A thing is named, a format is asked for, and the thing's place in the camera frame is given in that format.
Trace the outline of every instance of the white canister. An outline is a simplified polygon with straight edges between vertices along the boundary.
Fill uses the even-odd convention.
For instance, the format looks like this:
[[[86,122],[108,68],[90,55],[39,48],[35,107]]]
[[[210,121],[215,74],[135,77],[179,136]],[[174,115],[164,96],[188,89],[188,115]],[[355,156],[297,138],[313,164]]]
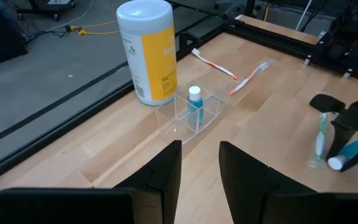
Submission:
[[[171,5],[129,1],[118,7],[117,20],[137,97],[154,106],[171,101],[177,87]]]

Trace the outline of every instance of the concrete floor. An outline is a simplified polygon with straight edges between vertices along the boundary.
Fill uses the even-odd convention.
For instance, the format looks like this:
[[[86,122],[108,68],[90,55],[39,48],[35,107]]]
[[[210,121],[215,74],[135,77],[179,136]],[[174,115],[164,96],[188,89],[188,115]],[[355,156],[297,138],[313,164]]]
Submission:
[[[89,12],[73,25],[85,26],[114,21],[116,8],[126,1],[94,0]],[[224,7],[219,10],[213,9],[213,2],[209,0],[177,1],[218,14],[222,14],[225,10]],[[27,0],[13,2],[23,6]],[[61,22],[42,16],[25,18],[34,21],[39,29],[47,30],[79,17],[87,10],[90,2],[91,0],[76,0],[76,8],[62,15]],[[238,13],[233,12],[231,16],[234,17]],[[204,14],[189,9],[176,9],[175,30],[180,30],[203,16]],[[294,29],[299,18],[300,11],[271,7],[267,20]],[[318,16],[306,32],[318,35],[322,30],[328,29],[331,21],[332,18]],[[216,23],[201,24],[195,32],[208,30],[214,24]],[[94,32],[114,30],[118,30],[117,24],[92,29]],[[119,34],[80,37],[72,33],[61,39],[47,34],[31,43],[28,50],[28,55],[0,63],[0,132],[126,60]],[[0,158],[40,136],[130,79],[129,70],[124,68],[0,140]]]

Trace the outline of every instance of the white lid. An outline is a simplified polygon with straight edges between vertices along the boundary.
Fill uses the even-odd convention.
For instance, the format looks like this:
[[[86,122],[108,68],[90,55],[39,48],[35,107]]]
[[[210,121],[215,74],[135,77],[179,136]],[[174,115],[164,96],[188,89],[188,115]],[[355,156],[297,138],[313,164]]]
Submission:
[[[328,165],[334,170],[341,170],[343,165],[346,163],[347,158],[343,155],[332,157],[328,159]]]
[[[192,86],[189,88],[189,99],[191,101],[198,101],[201,99],[201,88],[198,86]]]
[[[164,0],[133,0],[117,8],[124,32],[154,33],[173,24],[172,6]]]

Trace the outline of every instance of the clear acrylic box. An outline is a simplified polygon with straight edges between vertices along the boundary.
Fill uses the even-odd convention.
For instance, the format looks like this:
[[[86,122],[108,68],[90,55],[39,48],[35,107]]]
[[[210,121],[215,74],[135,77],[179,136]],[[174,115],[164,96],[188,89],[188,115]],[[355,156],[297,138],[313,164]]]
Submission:
[[[212,70],[178,88],[173,100],[156,110],[160,134],[167,141],[181,140],[182,144],[210,125],[229,103],[229,93],[236,82],[225,74]],[[201,88],[203,107],[188,102],[191,86]]]

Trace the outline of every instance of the wooden table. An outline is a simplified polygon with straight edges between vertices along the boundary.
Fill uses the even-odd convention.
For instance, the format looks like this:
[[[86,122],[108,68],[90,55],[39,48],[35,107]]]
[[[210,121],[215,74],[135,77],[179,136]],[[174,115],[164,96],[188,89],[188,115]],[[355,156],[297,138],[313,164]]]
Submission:
[[[307,42],[317,41],[267,22],[240,19]],[[176,223],[232,223],[219,175],[218,149],[223,140],[319,192],[358,192],[358,166],[339,173],[308,165],[319,121],[308,102],[325,92],[352,103],[358,100],[358,80],[341,83],[341,77],[330,71],[313,66],[302,70],[302,60],[229,34],[219,35],[200,50],[240,77],[265,58],[274,63],[234,95],[214,123],[183,146]],[[178,62],[178,83],[184,85],[208,72],[217,71],[189,55]],[[115,186],[168,145],[158,134],[155,110],[140,103],[134,92],[126,95],[0,176],[0,189]],[[332,137],[330,126],[327,142]]]

